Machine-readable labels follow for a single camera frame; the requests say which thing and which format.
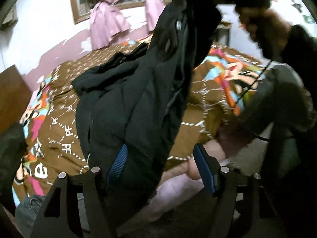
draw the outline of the wooden headboard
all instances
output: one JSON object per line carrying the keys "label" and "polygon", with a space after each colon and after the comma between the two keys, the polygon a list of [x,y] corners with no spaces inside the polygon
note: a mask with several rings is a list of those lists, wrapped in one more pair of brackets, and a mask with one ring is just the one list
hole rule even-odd
{"label": "wooden headboard", "polygon": [[20,120],[30,98],[31,91],[15,65],[0,73],[0,133]]}

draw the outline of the bed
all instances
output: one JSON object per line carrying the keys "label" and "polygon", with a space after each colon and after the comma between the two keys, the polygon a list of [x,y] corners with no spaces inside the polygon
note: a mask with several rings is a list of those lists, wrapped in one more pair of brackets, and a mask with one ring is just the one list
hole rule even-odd
{"label": "bed", "polygon": [[[20,119],[28,148],[12,184],[16,206],[26,196],[46,195],[60,172],[78,175],[88,171],[77,136],[78,96],[72,88],[72,80],[87,69],[105,63],[116,52],[129,53],[140,42],[149,42],[150,39],[151,36],[110,46],[76,61],[67,61],[39,83]],[[194,69],[187,109],[168,157],[166,171],[190,159],[194,144],[212,139],[222,122],[243,110],[256,86],[236,107],[235,102],[262,68],[261,62],[251,56],[216,43],[212,45],[208,56]],[[19,97],[23,96],[27,104],[30,95],[28,91]]]}

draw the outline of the wooden window frame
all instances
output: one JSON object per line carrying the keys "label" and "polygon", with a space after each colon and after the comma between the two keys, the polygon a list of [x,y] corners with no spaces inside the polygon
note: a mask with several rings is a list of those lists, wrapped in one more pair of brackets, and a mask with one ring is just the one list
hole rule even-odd
{"label": "wooden window frame", "polygon": [[[164,3],[168,4],[171,1],[165,0]],[[77,7],[77,0],[70,0],[70,4],[72,6],[72,11],[73,11],[73,18],[74,18],[74,23],[75,25],[88,20],[90,18],[91,12],[87,12],[83,15],[79,15],[78,12],[78,7]],[[124,10],[124,9],[130,9],[130,8],[136,8],[136,7],[143,7],[145,6],[145,2],[127,2],[127,3],[121,3],[118,5],[115,5],[119,10]]]}

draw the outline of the gray fabric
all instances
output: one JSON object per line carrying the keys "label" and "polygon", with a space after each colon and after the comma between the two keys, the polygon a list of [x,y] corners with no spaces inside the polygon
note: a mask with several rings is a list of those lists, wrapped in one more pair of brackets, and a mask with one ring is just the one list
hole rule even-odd
{"label": "gray fabric", "polygon": [[[35,219],[40,207],[45,200],[45,196],[33,195],[26,197],[15,210],[15,219],[20,232],[24,238],[30,238]],[[88,220],[86,216],[85,202],[83,193],[77,194],[80,224],[84,238],[90,238]]]}

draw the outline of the person's arm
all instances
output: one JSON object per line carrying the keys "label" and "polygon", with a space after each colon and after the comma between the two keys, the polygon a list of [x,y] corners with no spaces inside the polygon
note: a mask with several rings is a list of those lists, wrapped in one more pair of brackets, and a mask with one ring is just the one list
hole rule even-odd
{"label": "person's arm", "polygon": [[305,88],[310,92],[314,107],[317,105],[317,43],[299,25],[291,28],[288,43],[281,53],[284,63],[291,66],[301,77]]}

